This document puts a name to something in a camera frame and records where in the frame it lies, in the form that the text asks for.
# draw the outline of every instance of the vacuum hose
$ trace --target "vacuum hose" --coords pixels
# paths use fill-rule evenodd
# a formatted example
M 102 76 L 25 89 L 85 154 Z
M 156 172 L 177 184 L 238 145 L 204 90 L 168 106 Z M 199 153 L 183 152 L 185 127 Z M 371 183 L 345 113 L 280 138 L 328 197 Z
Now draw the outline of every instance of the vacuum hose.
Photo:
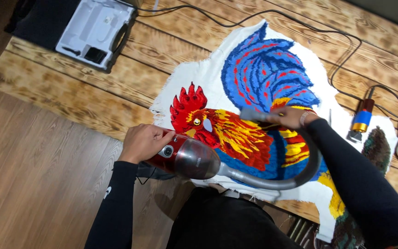
M 235 180 L 252 185 L 253 187 L 269 190 L 293 189 L 305 184 L 311 180 L 319 170 L 322 154 L 320 153 L 320 150 L 317 148 L 316 144 L 313 142 L 310 135 L 305 130 L 298 129 L 296 132 L 305 140 L 306 144 L 308 145 L 308 149 L 310 150 L 310 155 L 307 166 L 294 178 L 286 180 L 262 179 L 247 173 L 243 173 L 240 170 L 233 169 L 225 163 L 221 163 L 219 172 L 217 174 L 231 177 Z

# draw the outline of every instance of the person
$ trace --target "person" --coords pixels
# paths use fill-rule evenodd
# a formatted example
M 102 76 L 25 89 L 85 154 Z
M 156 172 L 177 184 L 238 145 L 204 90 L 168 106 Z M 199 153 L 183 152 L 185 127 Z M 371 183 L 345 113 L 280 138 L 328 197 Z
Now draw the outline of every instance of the person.
M 384 175 L 317 115 L 284 107 L 269 121 L 305 128 L 320 149 L 332 179 L 369 248 L 398 248 L 398 194 Z M 137 163 L 156 155 L 174 136 L 149 124 L 131 127 L 86 248 L 131 248 L 132 201 Z M 175 219 L 167 248 L 301 248 L 257 204 L 210 188 L 195 188 Z

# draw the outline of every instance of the black sleeve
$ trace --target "black sleeve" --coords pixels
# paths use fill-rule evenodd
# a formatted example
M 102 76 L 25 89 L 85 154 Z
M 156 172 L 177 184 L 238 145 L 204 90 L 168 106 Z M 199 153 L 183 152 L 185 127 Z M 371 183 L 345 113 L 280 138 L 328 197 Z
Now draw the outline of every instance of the black sleeve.
M 85 248 L 131 248 L 133 230 L 133 187 L 138 165 L 115 162 L 98 214 Z
M 307 126 L 348 212 L 372 248 L 398 246 L 398 194 L 365 156 L 324 119 Z

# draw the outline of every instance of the bracelet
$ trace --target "bracelet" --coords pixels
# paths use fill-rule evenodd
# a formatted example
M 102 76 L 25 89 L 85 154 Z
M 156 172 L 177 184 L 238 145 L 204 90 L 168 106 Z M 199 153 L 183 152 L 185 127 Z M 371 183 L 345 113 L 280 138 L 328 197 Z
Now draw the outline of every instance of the bracelet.
M 303 114 L 302 114 L 302 116 L 300 116 L 300 119 L 299 119 L 299 121 L 300 121 L 300 126 L 303 128 L 303 127 L 305 127 L 305 119 L 307 118 L 307 116 L 308 115 L 310 115 L 310 114 L 315 114 L 315 113 L 313 113 L 313 112 L 310 112 L 310 111 L 306 111 L 306 112 L 304 112 Z

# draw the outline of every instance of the red vacuum cleaner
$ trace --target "red vacuum cleaner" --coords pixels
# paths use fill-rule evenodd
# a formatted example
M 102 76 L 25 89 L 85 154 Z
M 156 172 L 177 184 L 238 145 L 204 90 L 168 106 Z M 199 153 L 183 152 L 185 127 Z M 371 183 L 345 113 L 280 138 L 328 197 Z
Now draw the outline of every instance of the red vacuum cleaner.
M 258 113 L 243 109 L 240 117 L 244 120 L 264 122 L 268 113 Z M 165 129 L 164 135 L 170 132 Z M 317 173 L 322 155 L 311 137 L 304 130 L 297 130 L 310 150 L 307 166 L 297 176 L 285 180 L 267 180 L 233 169 L 221 162 L 218 154 L 206 144 L 187 136 L 185 133 L 174 135 L 173 139 L 154 157 L 146 162 L 168 173 L 192 179 L 210 179 L 215 175 L 224 175 L 256 188 L 269 190 L 287 190 L 301 186 Z

